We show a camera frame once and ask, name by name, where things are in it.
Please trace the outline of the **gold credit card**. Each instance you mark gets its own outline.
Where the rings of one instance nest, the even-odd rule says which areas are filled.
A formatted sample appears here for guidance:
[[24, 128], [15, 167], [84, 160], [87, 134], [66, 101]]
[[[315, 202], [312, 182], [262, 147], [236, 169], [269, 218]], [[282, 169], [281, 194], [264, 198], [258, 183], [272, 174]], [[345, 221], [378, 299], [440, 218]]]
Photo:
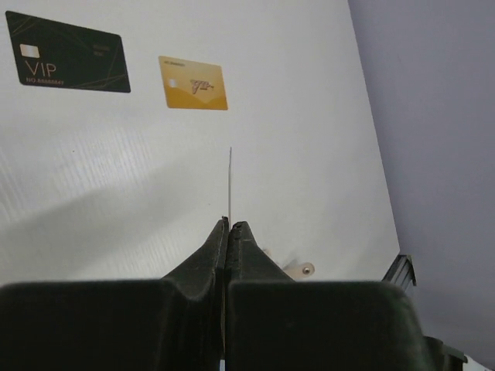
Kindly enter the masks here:
[[227, 111], [221, 66], [160, 56], [159, 66], [168, 108]]

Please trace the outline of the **beige card holder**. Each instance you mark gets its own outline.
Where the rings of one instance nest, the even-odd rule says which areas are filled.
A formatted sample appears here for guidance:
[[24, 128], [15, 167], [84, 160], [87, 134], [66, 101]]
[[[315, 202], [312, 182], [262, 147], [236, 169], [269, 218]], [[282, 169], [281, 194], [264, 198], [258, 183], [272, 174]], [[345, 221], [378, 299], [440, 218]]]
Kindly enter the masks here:
[[300, 263], [296, 259], [291, 260], [288, 263], [280, 263], [271, 254], [269, 249], [262, 250], [278, 267], [280, 267], [285, 274], [291, 279], [301, 281], [314, 275], [315, 266], [310, 262]]

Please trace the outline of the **dark grey VIP card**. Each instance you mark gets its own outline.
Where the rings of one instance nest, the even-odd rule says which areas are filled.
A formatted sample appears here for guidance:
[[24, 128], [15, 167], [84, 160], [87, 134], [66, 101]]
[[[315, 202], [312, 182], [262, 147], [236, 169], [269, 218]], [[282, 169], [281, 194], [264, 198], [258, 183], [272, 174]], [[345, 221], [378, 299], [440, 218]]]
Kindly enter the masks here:
[[229, 147], [228, 156], [228, 171], [227, 171], [227, 217], [229, 221], [229, 229], [232, 223], [232, 154], [233, 149]]

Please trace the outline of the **black credit card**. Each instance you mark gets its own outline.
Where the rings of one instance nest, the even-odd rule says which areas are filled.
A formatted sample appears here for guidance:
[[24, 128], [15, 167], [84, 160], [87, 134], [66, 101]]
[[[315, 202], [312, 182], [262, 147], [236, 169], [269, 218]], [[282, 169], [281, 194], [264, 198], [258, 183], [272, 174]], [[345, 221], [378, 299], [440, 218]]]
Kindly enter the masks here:
[[131, 92], [119, 35], [13, 11], [5, 18], [22, 85]]

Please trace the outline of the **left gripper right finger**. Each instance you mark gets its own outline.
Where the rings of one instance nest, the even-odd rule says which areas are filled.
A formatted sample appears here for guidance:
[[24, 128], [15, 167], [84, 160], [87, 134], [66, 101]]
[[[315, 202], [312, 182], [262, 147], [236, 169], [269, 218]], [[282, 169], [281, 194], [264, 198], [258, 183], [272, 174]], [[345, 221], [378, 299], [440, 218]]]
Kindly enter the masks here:
[[432, 370], [411, 302], [381, 281], [294, 281], [235, 223], [227, 248], [229, 370]]

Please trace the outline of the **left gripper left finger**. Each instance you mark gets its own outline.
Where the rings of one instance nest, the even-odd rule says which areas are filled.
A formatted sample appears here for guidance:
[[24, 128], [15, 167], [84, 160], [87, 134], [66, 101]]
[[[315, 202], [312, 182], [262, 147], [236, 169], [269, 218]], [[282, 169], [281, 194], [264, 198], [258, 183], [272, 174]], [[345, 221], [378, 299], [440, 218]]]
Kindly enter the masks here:
[[45, 281], [1, 289], [3, 370], [217, 370], [229, 234], [205, 243], [165, 277]]

